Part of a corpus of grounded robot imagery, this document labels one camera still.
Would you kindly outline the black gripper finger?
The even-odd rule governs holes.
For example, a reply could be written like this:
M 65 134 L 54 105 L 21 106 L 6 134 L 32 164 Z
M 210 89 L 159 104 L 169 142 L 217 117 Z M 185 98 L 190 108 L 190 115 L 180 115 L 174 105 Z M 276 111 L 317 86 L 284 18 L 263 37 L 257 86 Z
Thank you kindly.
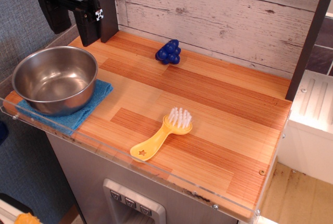
M 68 10 L 58 0 L 38 0 L 40 8 L 55 34 L 60 34 L 71 27 Z
M 102 9 L 89 4 L 79 3 L 73 11 L 81 42 L 87 47 L 100 39 Z

